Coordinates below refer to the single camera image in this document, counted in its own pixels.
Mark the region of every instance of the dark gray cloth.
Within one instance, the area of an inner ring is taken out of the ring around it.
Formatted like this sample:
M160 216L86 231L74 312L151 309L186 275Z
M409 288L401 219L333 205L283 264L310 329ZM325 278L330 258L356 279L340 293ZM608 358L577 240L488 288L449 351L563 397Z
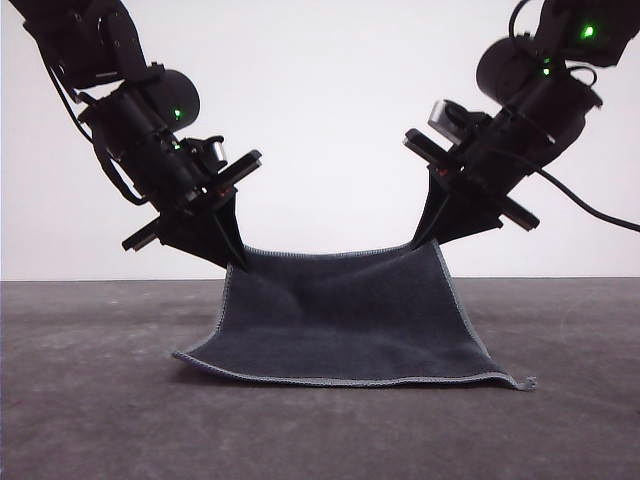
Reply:
M248 249L213 334L174 356L215 375L317 386L519 384L489 356L437 243L341 255Z

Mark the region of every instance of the wire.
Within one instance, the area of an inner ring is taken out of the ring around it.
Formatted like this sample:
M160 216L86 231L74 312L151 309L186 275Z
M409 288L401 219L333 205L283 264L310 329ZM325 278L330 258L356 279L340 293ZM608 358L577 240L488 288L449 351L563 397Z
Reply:
M585 202L580 197L578 197L578 195L576 195L574 192L572 192L569 189L569 187L567 187L565 184L563 184L560 180L558 180L556 177L551 175L549 172L544 170L539 165L537 165L534 162L532 162L531 160L529 160L527 157L524 157L522 155L518 155L518 154L515 154L515 153L512 153L512 152L509 152L507 150L500 150L498 148L490 148L490 150L492 152L494 152L494 153L499 154L499 155L504 155L506 157L511 157L511 158L519 161L520 163L523 163L524 165L526 165L527 167L532 169L534 172L536 172L540 176L542 176L545 180L547 180L548 182L553 184L555 187L557 187L562 193L564 193L567 197L569 197L576 205L578 205L580 208L582 208L585 212L589 213L590 215L593 215L597 219L602 220L602 221L607 222L607 223L611 223L611 224L616 225L618 227L626 228L628 230L633 230L634 232L640 233L640 225L637 225L637 224L631 223L631 222L627 222L626 220L621 220L621 219L616 218L616 217L612 217L610 215L607 215L605 213L602 213L602 212L596 210L591 205L589 205L587 202Z
M576 70L587 70L593 74L593 82L589 85L589 87L593 87L596 83L598 83L598 73L588 65L576 65L574 67L567 68L567 72L575 72Z
M539 62L540 60L535 55L531 54L529 51L523 48L522 45L518 43L518 39L516 38L516 33L515 33L516 20L518 19L518 16L520 15L520 12L524 8L524 6L530 1L531 0L520 0L520 2L518 2L518 4L516 5L516 8L514 8L513 13L511 14L511 18L509 19L509 38L511 39L511 43L513 43L513 47L518 52L522 53L523 55L526 55L527 57L535 60L536 62Z
M49 74L49 78L51 79L51 82L53 83L53 86L56 88L56 92L58 92L58 95L60 96L60 99L62 100L62 103L64 104L65 110L67 111L67 113L71 117L71 120L73 120L73 124L80 131L82 136L84 138L86 138L89 141L89 143L93 144L93 139L91 138L91 135L89 135L87 133L87 131L84 128L82 128L82 125L80 124L80 121L76 117L76 114L71 109L71 105L69 104L69 100L67 99L66 95L62 91L62 87L60 86L58 78L56 77L53 69L49 66L49 64L47 64L47 61L45 60L44 55L42 54L42 52L40 52L40 56L42 57L42 61L44 62L44 67L47 70L47 73Z

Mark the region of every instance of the white backdrop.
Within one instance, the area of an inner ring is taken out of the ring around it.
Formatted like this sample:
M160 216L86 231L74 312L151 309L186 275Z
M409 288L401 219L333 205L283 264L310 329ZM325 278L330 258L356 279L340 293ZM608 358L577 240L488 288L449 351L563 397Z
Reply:
M247 244L308 253L408 241L427 193L402 146L433 102L499 107L475 84L515 0L128 0L147 60L185 72L202 113L180 136L223 134L230 157L264 166L240 184ZM518 30L535 31L541 1ZM75 131L21 18L2 2L2 269L6 280L219 278L156 243L120 242L155 217L120 198ZM605 101L549 168L596 207L640 220L640 42L601 72ZM542 219L446 245L457 276L638 276L640 237L595 221L542 179L514 198Z

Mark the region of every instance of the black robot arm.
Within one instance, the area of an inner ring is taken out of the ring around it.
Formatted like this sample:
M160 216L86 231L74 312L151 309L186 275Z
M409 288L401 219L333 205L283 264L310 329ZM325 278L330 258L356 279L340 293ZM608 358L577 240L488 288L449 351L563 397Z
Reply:
M547 0L536 35L516 36L515 18L527 2L514 11L510 37L490 47L477 70L480 89L502 111L492 118L438 102L429 124L453 143L449 151L418 130L406 135L405 145L430 164L429 197L414 247L500 228L502 215L526 230L536 228L540 221L509 192L526 176L544 174L542 167L578 139L586 114L602 106L593 84L572 75L590 70L595 83L593 68L567 62L617 65L640 30L637 0Z
M68 104L67 109L81 130L81 123L91 129L85 136L107 177L127 200L148 202L160 213L123 242L124 248L139 250L159 239L222 267L246 268L234 185L260 166L261 154L254 150L227 166L223 137L175 137L198 117L198 92L185 75L147 65L119 0L10 1L25 17L63 100L62 89L87 105L77 119ZM81 91L117 81L120 86L99 100Z

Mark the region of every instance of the gray table surface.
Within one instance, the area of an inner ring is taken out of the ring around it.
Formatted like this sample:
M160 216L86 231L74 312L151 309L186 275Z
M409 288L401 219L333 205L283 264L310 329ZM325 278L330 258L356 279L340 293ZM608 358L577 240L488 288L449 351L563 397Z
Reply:
M639 479L640 279L457 284L537 391L215 379L220 281L4 283L3 478Z

